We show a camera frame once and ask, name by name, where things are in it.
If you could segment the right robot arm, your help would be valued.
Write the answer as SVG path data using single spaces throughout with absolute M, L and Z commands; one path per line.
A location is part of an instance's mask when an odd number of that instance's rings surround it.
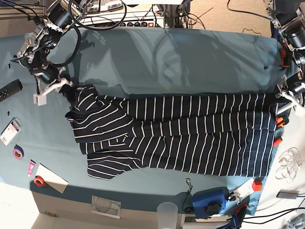
M 77 55 L 81 45 L 81 33 L 75 25 L 75 15 L 81 16 L 78 9 L 72 10 L 67 0 L 57 0 L 48 9 L 46 18 L 37 22 L 36 30 L 24 42 L 12 62 L 27 68 L 36 82 L 34 103 L 38 106 L 47 103 L 47 94 L 55 91 L 62 94 L 70 104 L 75 102 L 76 89 L 69 75 L 64 74 L 65 67 Z M 48 60 L 50 51 L 58 46 L 61 38 L 69 31 L 75 30 L 77 42 L 72 55 L 63 63 Z

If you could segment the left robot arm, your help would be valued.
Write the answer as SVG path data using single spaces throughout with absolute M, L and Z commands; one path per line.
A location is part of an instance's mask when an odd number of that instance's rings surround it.
M 282 67 L 294 61 L 299 68 L 291 77 L 282 77 L 275 96 L 287 101 L 282 107 L 305 110 L 305 2 L 303 0 L 265 0 L 267 15 L 282 43 Z

